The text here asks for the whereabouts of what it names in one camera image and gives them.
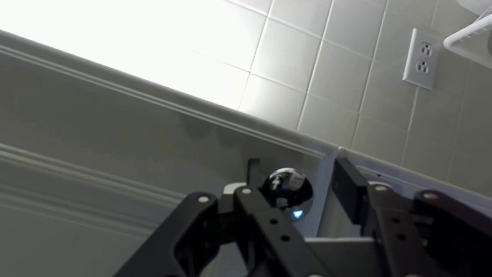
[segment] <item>screw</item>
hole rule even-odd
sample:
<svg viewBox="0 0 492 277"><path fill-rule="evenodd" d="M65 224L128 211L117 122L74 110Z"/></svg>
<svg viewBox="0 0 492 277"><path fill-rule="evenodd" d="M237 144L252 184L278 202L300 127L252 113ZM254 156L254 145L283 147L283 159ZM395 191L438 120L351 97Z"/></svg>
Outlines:
<svg viewBox="0 0 492 277"><path fill-rule="evenodd" d="M387 191L387 188L386 187L375 187L375 191L383 193L383 191Z"/></svg>
<svg viewBox="0 0 492 277"><path fill-rule="evenodd" d="M438 196L437 196L437 194L434 194L434 193L424 193L424 199L427 199L427 200L437 200L437 199L438 199Z"/></svg>
<svg viewBox="0 0 492 277"><path fill-rule="evenodd" d="M198 204L208 204L209 200L211 200L211 197L208 197L208 196L198 197Z"/></svg>

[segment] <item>white tile wall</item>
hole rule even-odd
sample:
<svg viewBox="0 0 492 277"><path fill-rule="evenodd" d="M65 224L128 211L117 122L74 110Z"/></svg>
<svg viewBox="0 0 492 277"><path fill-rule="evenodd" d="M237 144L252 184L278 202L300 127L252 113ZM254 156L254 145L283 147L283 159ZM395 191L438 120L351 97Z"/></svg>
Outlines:
<svg viewBox="0 0 492 277"><path fill-rule="evenodd" d="M358 113L369 67L371 59L324 42L309 94Z"/></svg>
<svg viewBox="0 0 492 277"><path fill-rule="evenodd" d="M386 0L335 0L326 39L372 57L380 33Z"/></svg>
<svg viewBox="0 0 492 277"><path fill-rule="evenodd" d="M315 96L309 96L298 131L340 147L349 147L357 125L357 117L358 113Z"/></svg>
<svg viewBox="0 0 492 277"><path fill-rule="evenodd" d="M271 20L252 73L306 91L318 47L320 39Z"/></svg>
<svg viewBox="0 0 492 277"><path fill-rule="evenodd" d="M352 148L387 160L400 164L404 150L406 133L378 120L361 117L354 136Z"/></svg>
<svg viewBox="0 0 492 277"><path fill-rule="evenodd" d="M86 0L89 22L26 5L0 27L492 196L492 71L444 51L435 91L401 82L412 28L444 39L474 22L455 0Z"/></svg>
<svg viewBox="0 0 492 277"><path fill-rule="evenodd" d="M295 131L303 103L304 93L251 76L240 111Z"/></svg>
<svg viewBox="0 0 492 277"><path fill-rule="evenodd" d="M321 37L332 0L275 0L272 17Z"/></svg>

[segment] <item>glossy ball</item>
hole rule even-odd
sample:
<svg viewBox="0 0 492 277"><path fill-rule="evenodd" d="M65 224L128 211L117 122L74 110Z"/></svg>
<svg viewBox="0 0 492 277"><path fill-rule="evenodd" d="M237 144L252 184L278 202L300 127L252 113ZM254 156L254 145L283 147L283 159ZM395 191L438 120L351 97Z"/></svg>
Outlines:
<svg viewBox="0 0 492 277"><path fill-rule="evenodd" d="M312 185L294 168L272 173L260 191L271 207L280 208L292 220L303 219L312 207Z"/></svg>

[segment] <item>power socket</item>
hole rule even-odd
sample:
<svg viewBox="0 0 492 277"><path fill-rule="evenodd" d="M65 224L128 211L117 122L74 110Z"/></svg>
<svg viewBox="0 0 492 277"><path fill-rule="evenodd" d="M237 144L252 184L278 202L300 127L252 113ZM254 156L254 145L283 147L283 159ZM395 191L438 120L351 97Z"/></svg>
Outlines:
<svg viewBox="0 0 492 277"><path fill-rule="evenodd" d="M432 91L440 53L437 36L414 28L403 80Z"/></svg>

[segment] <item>electrical outlet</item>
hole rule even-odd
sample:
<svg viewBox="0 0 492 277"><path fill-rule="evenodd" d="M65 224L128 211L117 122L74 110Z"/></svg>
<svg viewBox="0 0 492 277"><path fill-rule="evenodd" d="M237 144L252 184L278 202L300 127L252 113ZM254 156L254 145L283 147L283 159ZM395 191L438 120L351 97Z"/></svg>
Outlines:
<svg viewBox="0 0 492 277"><path fill-rule="evenodd" d="M403 80L432 91L440 51L438 36L414 28Z"/></svg>

